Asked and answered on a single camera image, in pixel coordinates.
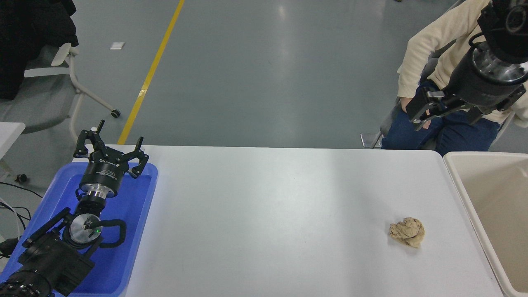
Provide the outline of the person's hand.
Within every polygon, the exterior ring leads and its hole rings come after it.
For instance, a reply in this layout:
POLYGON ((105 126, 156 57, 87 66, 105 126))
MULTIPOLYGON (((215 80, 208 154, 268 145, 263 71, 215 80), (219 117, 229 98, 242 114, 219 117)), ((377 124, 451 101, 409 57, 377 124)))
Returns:
MULTIPOLYGON (((407 105, 411 102, 412 99, 413 98, 400 97, 401 109, 404 113, 407 113, 407 105)), ((430 127, 430 124, 430 121, 426 121, 424 123, 424 126, 422 126, 422 129, 427 130, 430 127)))

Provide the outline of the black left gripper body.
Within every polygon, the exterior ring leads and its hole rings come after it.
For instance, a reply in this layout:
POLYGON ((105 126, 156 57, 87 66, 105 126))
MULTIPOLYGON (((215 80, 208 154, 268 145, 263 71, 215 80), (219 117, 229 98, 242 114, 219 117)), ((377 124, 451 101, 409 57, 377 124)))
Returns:
POLYGON ((118 191, 128 169, 123 152, 113 148, 106 152, 96 150, 90 154, 89 164, 79 187, 83 191, 89 191, 89 187, 99 184, 111 191, 118 191))

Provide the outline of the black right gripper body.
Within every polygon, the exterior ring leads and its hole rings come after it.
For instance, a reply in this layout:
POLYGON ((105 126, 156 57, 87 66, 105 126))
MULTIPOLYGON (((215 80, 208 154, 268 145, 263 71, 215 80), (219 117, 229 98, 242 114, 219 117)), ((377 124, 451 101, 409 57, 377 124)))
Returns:
POLYGON ((445 91, 466 103, 506 110, 526 92, 526 64, 499 59, 488 47, 472 47, 452 72, 445 91))

